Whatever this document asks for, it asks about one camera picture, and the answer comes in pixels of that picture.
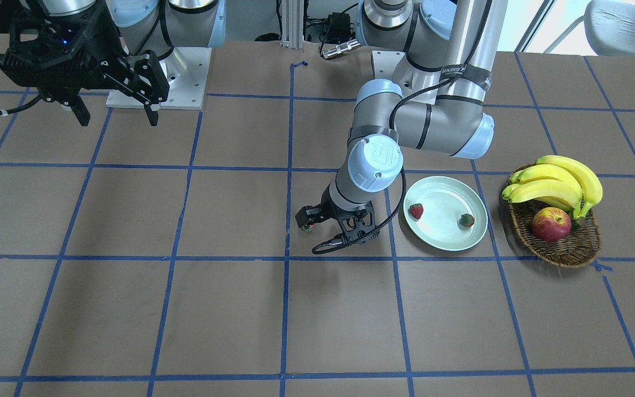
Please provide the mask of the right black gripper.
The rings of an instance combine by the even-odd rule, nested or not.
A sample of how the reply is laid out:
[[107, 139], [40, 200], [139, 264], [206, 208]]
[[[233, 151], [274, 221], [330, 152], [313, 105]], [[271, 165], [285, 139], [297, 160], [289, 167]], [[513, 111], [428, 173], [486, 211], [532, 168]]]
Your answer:
[[154, 52], [129, 55], [106, 6], [76, 6], [54, 13], [50, 6], [22, 6], [9, 26], [1, 70], [15, 84], [35, 87], [46, 101], [71, 107], [83, 127], [90, 111], [80, 89], [118, 90], [144, 106], [157, 126], [159, 103], [169, 83]]

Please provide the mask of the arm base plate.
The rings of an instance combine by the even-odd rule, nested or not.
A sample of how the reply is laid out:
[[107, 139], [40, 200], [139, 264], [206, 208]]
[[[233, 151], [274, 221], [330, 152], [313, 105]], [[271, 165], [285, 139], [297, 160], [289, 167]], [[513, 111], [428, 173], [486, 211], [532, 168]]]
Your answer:
[[374, 50], [372, 52], [374, 78], [388, 79], [398, 85], [403, 95], [412, 93], [412, 68], [405, 52]]
[[152, 105], [152, 110], [201, 110], [205, 98], [211, 48], [167, 47], [162, 45], [162, 53], [170, 50], [160, 65], [169, 83], [166, 101]]

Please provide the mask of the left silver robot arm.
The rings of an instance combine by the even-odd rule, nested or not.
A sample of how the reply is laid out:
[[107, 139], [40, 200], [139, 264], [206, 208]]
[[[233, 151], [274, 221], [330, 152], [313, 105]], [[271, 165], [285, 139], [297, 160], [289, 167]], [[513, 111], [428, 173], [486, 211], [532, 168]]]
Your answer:
[[313, 247], [327, 254], [378, 236], [373, 198], [404, 178], [401, 149], [476, 160], [491, 145], [483, 111], [506, 1], [360, 1], [360, 44], [403, 53], [390, 79], [358, 93], [346, 156], [317, 206], [295, 218], [302, 229], [335, 219], [341, 232]]

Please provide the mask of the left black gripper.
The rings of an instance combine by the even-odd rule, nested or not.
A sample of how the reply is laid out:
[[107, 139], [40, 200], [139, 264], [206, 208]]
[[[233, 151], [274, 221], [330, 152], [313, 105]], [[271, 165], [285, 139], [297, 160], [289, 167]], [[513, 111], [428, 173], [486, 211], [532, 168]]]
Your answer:
[[320, 246], [365, 244], [379, 235], [371, 202], [358, 206], [356, 210], [343, 210], [333, 202], [329, 188], [323, 192], [318, 205], [304, 206], [295, 214], [295, 221], [301, 229], [307, 224], [323, 223], [328, 219], [335, 219], [341, 232], [320, 243]]

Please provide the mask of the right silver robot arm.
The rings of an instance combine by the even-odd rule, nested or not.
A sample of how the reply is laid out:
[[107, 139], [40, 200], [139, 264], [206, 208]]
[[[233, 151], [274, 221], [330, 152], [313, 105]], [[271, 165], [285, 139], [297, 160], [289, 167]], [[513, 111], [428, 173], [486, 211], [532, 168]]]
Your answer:
[[80, 91], [110, 90], [109, 106], [199, 110], [211, 49], [226, 35], [224, 1], [23, 1], [0, 68], [60, 103], [82, 126]]

